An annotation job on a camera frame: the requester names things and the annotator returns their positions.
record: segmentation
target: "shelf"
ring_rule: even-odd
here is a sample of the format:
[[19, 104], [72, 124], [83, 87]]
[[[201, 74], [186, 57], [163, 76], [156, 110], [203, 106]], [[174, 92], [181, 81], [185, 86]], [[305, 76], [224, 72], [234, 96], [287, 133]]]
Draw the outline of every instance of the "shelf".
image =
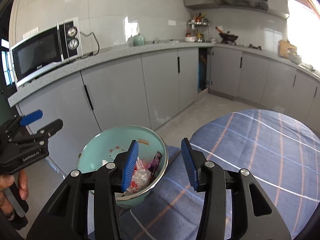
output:
[[188, 25], [200, 25], [200, 26], [210, 26], [209, 22], [188, 22]]

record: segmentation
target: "cabinet handle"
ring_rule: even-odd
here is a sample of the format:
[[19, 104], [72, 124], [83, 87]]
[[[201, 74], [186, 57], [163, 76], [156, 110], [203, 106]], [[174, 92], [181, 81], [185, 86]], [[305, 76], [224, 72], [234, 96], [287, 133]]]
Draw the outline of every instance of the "cabinet handle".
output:
[[91, 102], [91, 99], [90, 99], [90, 96], [89, 96], [89, 92], [88, 92], [88, 89], [87, 89], [87, 85], [84, 85], [84, 90], [85, 90], [85, 93], [87, 94], [87, 98], [88, 98], [88, 101], [89, 101], [91, 110], [93, 111], [93, 105], [92, 105], [92, 102]]
[[178, 73], [180, 73], [180, 57], [178, 57]]
[[297, 75], [294, 76], [293, 87], [294, 87], [294, 84], [296, 83], [296, 78], [297, 78]]

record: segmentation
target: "kitchen countertop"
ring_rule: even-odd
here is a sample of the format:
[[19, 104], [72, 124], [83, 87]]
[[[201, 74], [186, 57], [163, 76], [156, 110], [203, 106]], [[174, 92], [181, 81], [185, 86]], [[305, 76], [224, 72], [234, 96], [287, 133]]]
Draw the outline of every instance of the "kitchen countertop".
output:
[[72, 73], [78, 72], [88, 67], [92, 67], [94, 65], [98, 65], [104, 62], [108, 62], [111, 60], [115, 60], [122, 57], [128, 57], [136, 54], [160, 51], [165, 49], [179, 49], [179, 48], [210, 48], [210, 47], [219, 47], [219, 48], [228, 48], [228, 49], [236, 49], [241, 50], [243, 52], [256, 54], [262, 57], [267, 57], [273, 60], [280, 61], [282, 63], [288, 64], [302, 72], [309, 74], [314, 77], [316, 80], [320, 82], [320, 77], [315, 75], [314, 73], [292, 63], [291, 61], [280, 58], [277, 54], [267, 51], [259, 51], [256, 49], [250, 49], [248, 47], [242, 46], [231, 46], [228, 44], [221, 43], [195, 43], [195, 42], [167, 42], [167, 43], [159, 43], [159, 44], [149, 44], [143, 46], [132, 47], [128, 44], [113, 46], [105, 49], [101, 49], [98, 55], [87, 57], [84, 59], [76, 60], [70, 64], [64, 65], [60, 68], [57, 68], [38, 79], [34, 80], [30, 84], [25, 87], [19, 88], [16, 93], [14, 93], [11, 97], [8, 98], [8, 102], [10, 107], [14, 106], [21, 100], [25, 99], [32, 93], [38, 91], [39, 89], [65, 77]]

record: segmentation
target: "tile floor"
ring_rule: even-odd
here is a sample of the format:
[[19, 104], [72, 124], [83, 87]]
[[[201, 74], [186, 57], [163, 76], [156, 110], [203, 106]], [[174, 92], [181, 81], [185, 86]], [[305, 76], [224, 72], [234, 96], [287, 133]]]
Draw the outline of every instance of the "tile floor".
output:
[[231, 112], [245, 109], [254, 109], [254, 107], [235, 100], [207, 94], [156, 130], [156, 133], [167, 145], [180, 147], [181, 140], [184, 137], [190, 139], [192, 134], [206, 123]]
[[[180, 147], [181, 139], [184, 137], [191, 138], [192, 134], [206, 123], [230, 112], [252, 108], [252, 106], [237, 101], [207, 94], [156, 132], [167, 145]], [[63, 180], [62, 175], [55, 172], [46, 160], [35, 163], [28, 167], [26, 171], [30, 191], [28, 198], [29, 211], [27, 213], [29, 224], [19, 231], [23, 237], [26, 237], [39, 212]], [[88, 225], [90, 233], [93, 231], [93, 211], [89, 212]]]

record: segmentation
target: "silver bolt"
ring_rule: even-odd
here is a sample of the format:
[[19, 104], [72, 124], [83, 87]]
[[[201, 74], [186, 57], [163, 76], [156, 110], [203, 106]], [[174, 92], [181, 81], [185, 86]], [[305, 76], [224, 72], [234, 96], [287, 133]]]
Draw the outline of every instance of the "silver bolt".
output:
[[214, 162], [207, 161], [207, 162], [204, 163], [204, 165], [207, 166], [208, 168], [212, 168], [212, 167], [214, 167]]
[[250, 174], [250, 172], [247, 169], [242, 169], [240, 172], [243, 176], [248, 176]]
[[70, 175], [71, 175], [72, 177], [76, 177], [76, 176], [78, 176], [79, 174], [80, 174], [80, 172], [79, 172], [78, 170], [71, 171], [71, 173], [70, 173]]
[[113, 169], [116, 167], [116, 165], [114, 163], [107, 163], [106, 167], [107, 169]]

